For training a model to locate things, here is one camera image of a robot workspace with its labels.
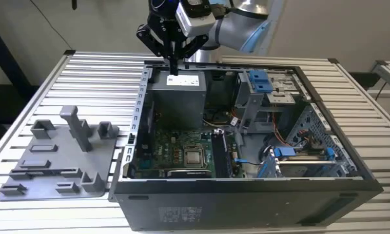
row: aluminum table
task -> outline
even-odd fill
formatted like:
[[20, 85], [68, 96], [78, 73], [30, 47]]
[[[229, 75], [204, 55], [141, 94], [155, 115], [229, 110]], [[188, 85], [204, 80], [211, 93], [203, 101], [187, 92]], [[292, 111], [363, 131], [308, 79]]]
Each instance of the aluminum table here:
[[[66, 124], [59, 117], [63, 105], [78, 105], [79, 116], [89, 124], [109, 120], [120, 126], [113, 156], [117, 158], [131, 127], [144, 61], [155, 59], [159, 58], [152, 55], [93, 52], [63, 56], [0, 141], [0, 187], [31, 141], [30, 127], [35, 120], [51, 119], [55, 124]], [[185, 233], [390, 234], [390, 116], [383, 107], [332, 60], [225, 56], [223, 61], [301, 67], [385, 192], [327, 228]], [[0, 233], [133, 233], [119, 204], [109, 203], [107, 198], [108, 193], [100, 198], [0, 202]]]

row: cable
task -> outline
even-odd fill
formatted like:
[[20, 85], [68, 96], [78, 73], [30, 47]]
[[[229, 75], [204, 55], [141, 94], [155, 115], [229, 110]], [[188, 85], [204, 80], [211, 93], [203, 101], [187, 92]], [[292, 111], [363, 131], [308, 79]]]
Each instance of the cable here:
[[299, 143], [295, 144], [295, 146], [299, 146], [304, 141], [308, 141], [307, 139], [301, 140]]
[[217, 128], [220, 128], [220, 127], [227, 127], [227, 126], [229, 126], [229, 125], [216, 125], [216, 124], [208, 122], [208, 121], [204, 120], [204, 119], [203, 119], [203, 121], [204, 121], [204, 123], [207, 123], [207, 124], [208, 124], [209, 126], [212, 126], [212, 127], [217, 127]]
[[263, 157], [268, 154], [268, 151], [271, 149], [272, 145], [269, 145], [268, 147], [264, 145], [260, 150], [259, 150], [259, 161], [264, 161]]
[[42, 12], [42, 10], [40, 10], [39, 6], [38, 6], [36, 3], [34, 2], [34, 0], [30, 0], [30, 1], [32, 2], [34, 6], [35, 6], [36, 9], [39, 10], [40, 14], [42, 14], [43, 17], [46, 18], [46, 20], [47, 20], [47, 22], [48, 22], [51, 28], [52, 28], [54, 31], [59, 34], [60, 38], [64, 40], [64, 42], [66, 42], [66, 44], [68, 45], [70, 49], [72, 49], [72, 46], [71, 46], [70, 43], [67, 42], [66, 38], [62, 36], [62, 34], [59, 33], [59, 31], [54, 28], [54, 26], [52, 26], [52, 24], [51, 24], [51, 22], [50, 22], [50, 20], [48, 20], [48, 18], [47, 18], [47, 16], [46, 16], [46, 14], [44, 14], [44, 13]]
[[383, 90], [384, 90], [384, 88], [385, 88], [385, 86], [387, 86], [387, 84], [388, 84], [388, 82], [385, 82], [385, 84], [384, 84], [384, 86], [383, 86], [383, 88], [380, 89], [380, 91], [379, 91], [379, 94], [377, 94], [377, 96], [376, 96], [376, 101], [377, 101], [377, 98], [379, 98], [379, 96], [380, 96], [380, 93], [383, 92]]
[[260, 163], [252, 163], [252, 162], [249, 162], [248, 160], [241, 159], [241, 158], [236, 158], [236, 159], [235, 159], [235, 162], [239, 162], [239, 163], [247, 163], [247, 164], [252, 164], [252, 165], [260, 166]]
[[273, 122], [273, 129], [275, 129], [275, 136], [279, 139], [279, 141], [285, 145], [285, 146], [292, 146], [287, 143], [285, 139], [281, 137], [280, 132], [279, 132], [279, 128], [276, 127], [276, 118], [275, 118], [275, 112], [272, 115], [272, 122]]

